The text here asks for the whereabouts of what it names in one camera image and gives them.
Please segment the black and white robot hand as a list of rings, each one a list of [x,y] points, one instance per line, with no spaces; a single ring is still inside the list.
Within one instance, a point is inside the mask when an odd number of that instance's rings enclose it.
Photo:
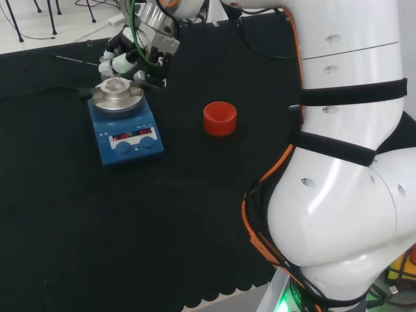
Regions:
[[[99,59],[101,80],[127,75],[136,68],[140,59],[142,57],[135,45],[132,30],[125,25],[117,35],[109,39]]]

